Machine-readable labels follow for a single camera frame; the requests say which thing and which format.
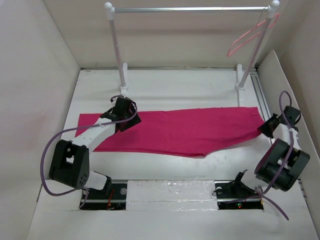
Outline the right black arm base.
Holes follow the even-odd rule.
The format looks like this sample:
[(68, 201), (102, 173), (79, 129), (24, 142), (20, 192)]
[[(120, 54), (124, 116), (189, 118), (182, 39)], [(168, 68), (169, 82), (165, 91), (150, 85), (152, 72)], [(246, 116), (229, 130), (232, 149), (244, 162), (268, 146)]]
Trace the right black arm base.
[(234, 180), (217, 180), (211, 196), (217, 200), (218, 210), (263, 210), (259, 195), (242, 182), (247, 170), (239, 172)]

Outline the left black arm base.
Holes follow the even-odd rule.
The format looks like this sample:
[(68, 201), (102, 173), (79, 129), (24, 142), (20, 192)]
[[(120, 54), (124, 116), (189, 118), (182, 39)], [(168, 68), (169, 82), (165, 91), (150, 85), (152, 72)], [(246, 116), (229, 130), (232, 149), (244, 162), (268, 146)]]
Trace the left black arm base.
[(126, 210), (128, 192), (127, 180), (113, 180), (107, 177), (103, 190), (89, 189), (86, 198), (84, 192), (79, 203), (80, 209), (85, 211), (122, 211)]

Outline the pink trousers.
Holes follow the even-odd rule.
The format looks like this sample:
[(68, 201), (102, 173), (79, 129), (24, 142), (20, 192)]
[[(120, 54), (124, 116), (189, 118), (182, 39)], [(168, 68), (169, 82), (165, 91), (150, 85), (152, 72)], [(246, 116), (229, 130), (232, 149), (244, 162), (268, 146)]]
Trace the pink trousers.
[(95, 152), (205, 157), (254, 139), (264, 123), (257, 107), (140, 111), (141, 122), (105, 139)]

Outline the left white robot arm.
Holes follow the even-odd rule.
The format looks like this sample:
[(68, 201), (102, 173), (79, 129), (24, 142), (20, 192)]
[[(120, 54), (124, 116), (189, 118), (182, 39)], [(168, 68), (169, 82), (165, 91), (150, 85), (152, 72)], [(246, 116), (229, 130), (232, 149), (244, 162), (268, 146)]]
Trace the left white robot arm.
[(102, 113), (93, 125), (63, 130), (63, 133), (84, 130), (71, 140), (59, 140), (54, 149), (49, 178), (75, 190), (94, 190), (100, 198), (111, 194), (111, 178), (90, 170), (90, 154), (104, 140), (138, 123), (136, 103), (128, 97), (111, 98), (112, 108)]

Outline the pink plastic hanger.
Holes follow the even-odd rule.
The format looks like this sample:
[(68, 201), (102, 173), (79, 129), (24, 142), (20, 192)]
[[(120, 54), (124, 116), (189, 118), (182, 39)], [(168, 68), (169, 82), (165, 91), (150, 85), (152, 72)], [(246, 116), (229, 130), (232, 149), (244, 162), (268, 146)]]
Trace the pink plastic hanger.
[(262, 27), (266, 23), (267, 19), (263, 21), (258, 21), (256, 25), (250, 30), (243, 33), (239, 38), (237, 38), (229, 47), (226, 56), (230, 57), (244, 45), (258, 37), (262, 32)]

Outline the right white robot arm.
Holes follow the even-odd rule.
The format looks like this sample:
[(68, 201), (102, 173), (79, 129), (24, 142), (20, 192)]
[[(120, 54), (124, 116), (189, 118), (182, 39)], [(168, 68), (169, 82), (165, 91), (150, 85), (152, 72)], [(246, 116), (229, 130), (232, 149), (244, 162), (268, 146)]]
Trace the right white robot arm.
[(274, 143), (256, 166), (254, 174), (276, 190), (288, 191), (310, 160), (310, 155), (298, 144), (296, 124), (300, 118), (300, 110), (286, 106), (282, 115), (273, 114), (257, 129), (274, 139)]

